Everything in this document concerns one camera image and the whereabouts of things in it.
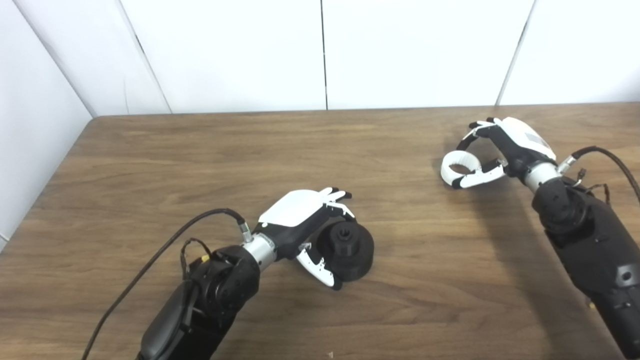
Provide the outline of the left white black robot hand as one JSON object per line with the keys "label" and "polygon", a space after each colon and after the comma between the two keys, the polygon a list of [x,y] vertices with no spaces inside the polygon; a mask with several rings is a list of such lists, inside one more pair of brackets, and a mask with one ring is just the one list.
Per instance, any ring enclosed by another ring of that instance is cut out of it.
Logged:
{"label": "left white black robot hand", "polygon": [[258,217],[242,247],[253,256],[260,272],[281,260],[297,260],[314,278],[338,291],[343,281],[327,269],[326,259],[310,238],[333,218],[356,223],[353,212],[341,202],[350,198],[352,194],[337,187],[290,191]]}

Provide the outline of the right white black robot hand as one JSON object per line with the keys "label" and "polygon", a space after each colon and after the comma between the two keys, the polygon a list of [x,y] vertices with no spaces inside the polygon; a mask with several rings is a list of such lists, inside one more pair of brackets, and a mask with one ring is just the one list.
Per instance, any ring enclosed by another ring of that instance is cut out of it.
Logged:
{"label": "right white black robot hand", "polygon": [[[560,178],[556,155],[525,122],[514,117],[474,121],[470,131],[441,162],[440,176],[454,189],[466,189],[503,177],[519,179],[535,193],[544,183]],[[468,151],[477,139],[489,139],[501,158],[481,162]]]}

